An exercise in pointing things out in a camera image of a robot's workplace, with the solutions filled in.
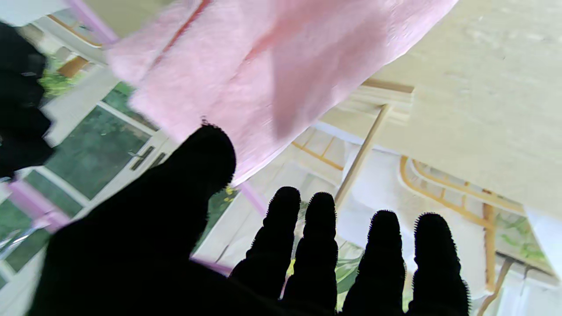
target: pink towel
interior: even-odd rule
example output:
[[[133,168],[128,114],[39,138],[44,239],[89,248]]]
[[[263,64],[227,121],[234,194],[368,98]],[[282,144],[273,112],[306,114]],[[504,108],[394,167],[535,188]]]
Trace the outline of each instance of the pink towel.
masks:
[[[173,4],[108,60],[139,88],[131,105],[176,141],[202,118],[223,128],[237,152],[237,185],[403,55],[456,0],[194,3]],[[159,34],[173,39],[156,54]]]

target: black fabric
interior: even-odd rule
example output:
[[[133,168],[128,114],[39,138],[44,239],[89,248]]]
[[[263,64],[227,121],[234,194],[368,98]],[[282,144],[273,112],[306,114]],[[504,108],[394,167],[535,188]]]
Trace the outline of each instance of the black fabric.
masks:
[[[39,79],[47,58],[20,36],[16,29],[0,22],[0,70]]]
[[[46,58],[0,22],[0,179],[43,165],[55,152],[43,139],[51,121],[38,109]]]
[[[22,107],[39,107],[45,89],[34,77],[0,71],[0,100],[12,100]]]
[[[282,298],[301,201],[294,188],[277,192],[229,278],[190,261],[209,197],[234,170],[230,140],[204,125],[162,165],[51,238],[28,315],[335,315],[338,248],[330,194],[310,201]],[[416,262],[408,315],[468,315],[455,245],[438,215],[419,220]],[[342,314],[402,315],[404,275],[398,220],[380,211]]]

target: wooden beam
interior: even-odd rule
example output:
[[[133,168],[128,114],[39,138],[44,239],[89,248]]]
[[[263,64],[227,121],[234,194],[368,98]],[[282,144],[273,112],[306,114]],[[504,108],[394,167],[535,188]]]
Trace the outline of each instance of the wooden beam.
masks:
[[[488,296],[484,300],[482,306],[480,307],[480,310],[478,311],[477,316],[483,316],[488,306],[497,298],[497,295],[500,293],[502,285],[504,285],[505,276],[507,275],[509,268],[511,268],[512,264],[513,264],[513,260],[505,259],[504,264],[501,266],[500,275],[497,278],[496,288],[494,289],[493,294]]]
[[[369,157],[369,154],[373,150],[373,146],[375,145],[375,134],[377,133],[377,130],[379,129],[385,118],[388,116],[390,111],[392,111],[391,106],[383,105],[379,116],[377,116],[375,123],[367,134],[367,138],[365,139],[365,142],[363,142],[363,145],[361,146],[361,149],[357,154],[357,158],[355,158],[355,161],[351,165],[350,171],[347,173],[342,186],[339,188],[339,191],[336,194],[336,212],[338,212],[342,204],[345,202],[347,196],[349,195],[349,192],[351,192],[353,183],[359,176],[359,173],[363,169],[367,157]]]
[[[57,72],[67,78],[72,78],[87,64],[88,60],[86,60],[84,57],[76,56],[72,60],[64,64],[62,67],[60,67]]]
[[[486,249],[486,289],[494,291],[496,288],[496,225],[494,223],[494,209],[490,204],[483,204],[484,220],[493,228],[484,229],[484,248]]]

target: black glove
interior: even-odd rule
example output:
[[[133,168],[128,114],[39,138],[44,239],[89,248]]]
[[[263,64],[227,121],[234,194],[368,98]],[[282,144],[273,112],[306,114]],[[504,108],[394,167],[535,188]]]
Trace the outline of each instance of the black glove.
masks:
[[[327,193],[310,202],[281,300],[300,207],[294,188],[277,192],[229,278],[189,259],[207,223],[208,200],[234,169],[226,134],[203,126],[162,165],[51,238],[28,315],[334,315],[338,247]],[[455,245],[438,215],[419,220],[416,262],[409,314],[467,315]],[[373,218],[359,269],[343,313],[402,314],[405,269],[393,213]]]

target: glass pane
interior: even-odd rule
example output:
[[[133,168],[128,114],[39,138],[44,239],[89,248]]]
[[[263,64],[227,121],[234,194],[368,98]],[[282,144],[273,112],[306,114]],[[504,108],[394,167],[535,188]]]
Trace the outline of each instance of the glass pane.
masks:
[[[120,82],[119,84],[117,84],[117,86],[115,86],[115,88],[113,88],[112,91],[109,92],[108,95],[105,96],[105,98],[103,98],[102,101],[115,108],[117,111],[132,118],[133,120],[142,123],[143,125],[153,130],[159,130],[158,127],[151,124],[141,114],[138,114],[129,107],[129,97],[133,94],[134,91],[134,88],[126,85],[123,82]]]
[[[193,252],[197,251],[201,243],[205,240],[205,238],[207,238],[207,235],[209,234],[211,229],[215,226],[216,222],[219,221],[220,217],[223,216],[224,211],[226,211],[226,209],[228,208],[230,203],[232,203],[232,201],[234,200],[237,194],[238,191],[235,191],[232,188],[227,187],[226,189],[213,195],[209,199],[209,210],[208,210],[209,220],[207,221],[207,226],[205,227],[205,230],[201,234],[201,238],[199,238],[199,241],[195,245]]]
[[[6,262],[19,272],[47,244],[50,236],[44,229],[35,231],[6,258]]]
[[[96,196],[150,139],[148,134],[96,107],[57,146],[46,167],[87,198]]]
[[[8,236],[16,237],[31,226],[31,219],[10,200],[0,204],[0,242]]]
[[[44,197],[58,206],[66,215],[73,218],[82,209],[82,206],[74,201],[66,192],[55,186],[51,181],[36,171],[32,171],[25,181],[39,191]]]

